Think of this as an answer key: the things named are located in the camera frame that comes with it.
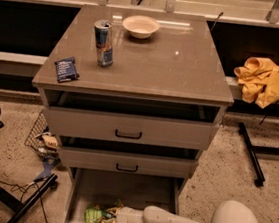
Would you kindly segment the bottom drawer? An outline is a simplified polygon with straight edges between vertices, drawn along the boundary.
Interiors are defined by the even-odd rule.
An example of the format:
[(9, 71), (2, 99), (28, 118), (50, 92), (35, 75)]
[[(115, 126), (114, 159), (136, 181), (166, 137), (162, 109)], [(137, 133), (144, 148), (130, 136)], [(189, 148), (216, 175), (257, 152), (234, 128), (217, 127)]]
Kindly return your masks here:
[(117, 201), (137, 210), (152, 205), (179, 214), (178, 182), (169, 177), (83, 168), (73, 172), (63, 223), (85, 223), (86, 207), (110, 208)]

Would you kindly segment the black stand leg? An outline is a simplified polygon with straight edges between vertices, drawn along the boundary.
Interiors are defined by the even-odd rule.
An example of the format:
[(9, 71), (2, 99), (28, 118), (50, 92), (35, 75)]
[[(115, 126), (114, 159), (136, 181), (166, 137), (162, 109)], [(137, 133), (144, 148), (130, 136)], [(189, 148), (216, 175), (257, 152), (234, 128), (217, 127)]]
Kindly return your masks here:
[(0, 201), (13, 211), (13, 216), (6, 223), (18, 223), (25, 213), (27, 213), (37, 201), (41, 200), (42, 195), (44, 195), (46, 191), (56, 183), (57, 178), (58, 176), (55, 173), (52, 173), (40, 186), (38, 186), (36, 182), (33, 182), (36, 186), (36, 191), (25, 201), (20, 201), (3, 189), (3, 187), (0, 187)]
[(270, 146), (261, 146), (252, 144), (251, 139), (249, 138), (249, 133), (246, 130), (246, 127), (243, 122), (239, 123), (239, 133), (243, 137), (246, 148), (248, 150), (248, 155), (250, 160), (252, 161), (252, 166), (254, 168), (254, 172), (256, 174), (256, 179), (254, 180), (254, 184), (257, 187), (262, 187), (264, 181), (266, 181), (263, 170), (260, 167), (259, 160), (257, 155), (269, 155), (269, 156), (279, 156), (279, 147), (270, 147)]

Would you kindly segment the middle drawer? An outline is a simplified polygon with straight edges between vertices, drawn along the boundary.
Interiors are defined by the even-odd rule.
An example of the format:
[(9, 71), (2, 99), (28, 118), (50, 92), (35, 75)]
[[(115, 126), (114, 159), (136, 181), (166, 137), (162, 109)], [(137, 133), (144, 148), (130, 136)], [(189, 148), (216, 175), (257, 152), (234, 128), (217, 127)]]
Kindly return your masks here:
[(76, 137), (62, 137), (59, 156), (68, 167), (173, 178), (187, 178), (198, 166), (195, 150)]

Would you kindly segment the white paper bowl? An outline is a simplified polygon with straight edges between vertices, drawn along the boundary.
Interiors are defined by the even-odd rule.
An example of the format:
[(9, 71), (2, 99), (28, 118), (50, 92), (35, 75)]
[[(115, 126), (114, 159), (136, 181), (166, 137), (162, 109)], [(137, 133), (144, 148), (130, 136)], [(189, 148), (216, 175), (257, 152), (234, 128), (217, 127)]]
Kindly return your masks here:
[(159, 23), (154, 18), (145, 17), (144, 15), (126, 17), (122, 22), (122, 26), (135, 39), (143, 40), (159, 30)]

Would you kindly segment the dark blue snack packet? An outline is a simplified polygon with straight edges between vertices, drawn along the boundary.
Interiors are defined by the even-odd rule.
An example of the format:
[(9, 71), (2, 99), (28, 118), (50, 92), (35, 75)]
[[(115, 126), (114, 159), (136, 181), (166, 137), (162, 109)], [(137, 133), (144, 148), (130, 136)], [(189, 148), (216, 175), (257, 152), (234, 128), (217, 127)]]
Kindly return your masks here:
[(54, 62), (58, 82), (74, 81), (79, 78), (75, 58), (68, 57)]

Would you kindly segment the top drawer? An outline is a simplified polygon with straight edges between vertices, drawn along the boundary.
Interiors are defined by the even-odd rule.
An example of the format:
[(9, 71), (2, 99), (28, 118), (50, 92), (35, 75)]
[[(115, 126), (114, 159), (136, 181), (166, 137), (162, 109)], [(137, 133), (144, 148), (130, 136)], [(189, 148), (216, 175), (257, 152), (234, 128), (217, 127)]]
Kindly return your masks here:
[(157, 118), (131, 114), (44, 109), (49, 130), (59, 136), (206, 150), (219, 129), (217, 122)]

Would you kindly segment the black stand leg left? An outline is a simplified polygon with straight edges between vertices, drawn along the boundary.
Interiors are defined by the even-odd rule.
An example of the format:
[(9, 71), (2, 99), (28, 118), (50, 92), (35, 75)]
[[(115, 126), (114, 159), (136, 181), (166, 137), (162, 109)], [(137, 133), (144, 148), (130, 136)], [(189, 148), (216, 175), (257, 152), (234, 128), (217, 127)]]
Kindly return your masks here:
[(57, 178), (58, 176), (55, 173), (52, 173), (40, 186), (38, 186), (36, 182), (33, 182), (36, 186), (36, 191), (25, 201), (20, 201), (3, 189), (3, 187), (0, 187), (0, 201), (13, 211), (13, 216), (6, 223), (18, 223), (25, 213), (27, 213), (37, 201), (41, 200), (42, 195), (44, 195), (46, 191), (56, 183)]

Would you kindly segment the blue energy drink can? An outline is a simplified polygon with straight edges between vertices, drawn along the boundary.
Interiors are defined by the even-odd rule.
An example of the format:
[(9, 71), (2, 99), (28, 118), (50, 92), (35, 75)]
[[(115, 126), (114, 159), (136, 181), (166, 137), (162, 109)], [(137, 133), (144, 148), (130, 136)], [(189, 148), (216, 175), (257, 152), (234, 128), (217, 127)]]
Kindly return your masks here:
[(97, 52), (97, 62), (100, 67), (109, 67), (113, 64), (112, 26), (107, 20), (98, 20), (94, 23), (94, 34)]

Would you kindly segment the grey drawer cabinet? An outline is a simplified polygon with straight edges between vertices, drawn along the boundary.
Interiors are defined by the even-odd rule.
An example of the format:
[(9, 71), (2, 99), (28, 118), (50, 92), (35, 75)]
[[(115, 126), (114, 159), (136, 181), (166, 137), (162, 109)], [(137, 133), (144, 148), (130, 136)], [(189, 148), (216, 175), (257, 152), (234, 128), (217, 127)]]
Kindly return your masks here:
[[(33, 79), (44, 109), (60, 107), (215, 123), (233, 102), (207, 22), (153, 13), (159, 31), (130, 36), (121, 22), (133, 10), (86, 5)], [(100, 67), (94, 23), (112, 26), (113, 64)], [(79, 78), (58, 82), (55, 61), (75, 58)]]

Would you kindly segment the drawer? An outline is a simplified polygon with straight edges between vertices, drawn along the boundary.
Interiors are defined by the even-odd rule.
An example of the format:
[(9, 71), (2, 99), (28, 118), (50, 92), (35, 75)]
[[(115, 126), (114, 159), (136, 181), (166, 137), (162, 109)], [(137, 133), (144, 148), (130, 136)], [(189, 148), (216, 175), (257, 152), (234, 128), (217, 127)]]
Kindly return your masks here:
[(117, 201), (137, 210), (152, 205), (179, 214), (178, 182), (169, 177), (83, 168), (73, 172), (63, 223), (85, 223), (86, 207), (110, 208)]
[(131, 114), (44, 109), (49, 130), (59, 136), (206, 150), (219, 129), (217, 122), (157, 118)]
[(68, 167), (173, 178), (187, 178), (198, 166), (195, 150), (76, 137), (62, 137), (59, 156)]

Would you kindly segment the green rice chip bag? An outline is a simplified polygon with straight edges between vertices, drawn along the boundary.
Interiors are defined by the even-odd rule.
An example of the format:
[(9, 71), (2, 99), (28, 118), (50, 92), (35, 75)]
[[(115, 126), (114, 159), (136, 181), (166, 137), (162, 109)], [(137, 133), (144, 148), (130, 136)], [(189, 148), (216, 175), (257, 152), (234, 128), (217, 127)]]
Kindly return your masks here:
[(85, 223), (116, 223), (116, 215), (107, 213), (107, 209), (111, 207), (124, 207), (124, 204), (117, 200), (112, 206), (99, 205), (98, 203), (86, 206), (84, 216)]

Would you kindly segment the yellow cloth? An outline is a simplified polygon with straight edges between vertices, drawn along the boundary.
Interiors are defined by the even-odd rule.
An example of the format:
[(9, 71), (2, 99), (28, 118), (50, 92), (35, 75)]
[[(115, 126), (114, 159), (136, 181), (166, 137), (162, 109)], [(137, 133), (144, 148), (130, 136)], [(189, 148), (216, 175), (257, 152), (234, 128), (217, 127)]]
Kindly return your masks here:
[(271, 59), (251, 57), (236, 67), (234, 74), (246, 103), (255, 102), (264, 109), (279, 101), (279, 65)]

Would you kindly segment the black stand leg right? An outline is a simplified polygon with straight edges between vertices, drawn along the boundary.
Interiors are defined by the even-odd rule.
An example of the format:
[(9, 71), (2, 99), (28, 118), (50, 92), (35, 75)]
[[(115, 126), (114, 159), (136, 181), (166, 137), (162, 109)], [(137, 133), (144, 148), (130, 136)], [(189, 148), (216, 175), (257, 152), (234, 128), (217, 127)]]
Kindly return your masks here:
[(257, 187), (262, 187), (264, 181), (266, 181), (263, 170), (260, 167), (259, 160), (257, 155), (269, 155), (269, 156), (279, 156), (279, 147), (270, 147), (270, 146), (261, 146), (252, 144), (251, 139), (249, 138), (249, 133), (246, 130), (246, 127), (243, 122), (239, 123), (239, 133), (243, 137), (246, 148), (248, 150), (248, 155), (250, 160), (252, 161), (252, 166), (254, 168), (254, 172), (256, 174), (256, 179), (254, 180), (254, 184)]

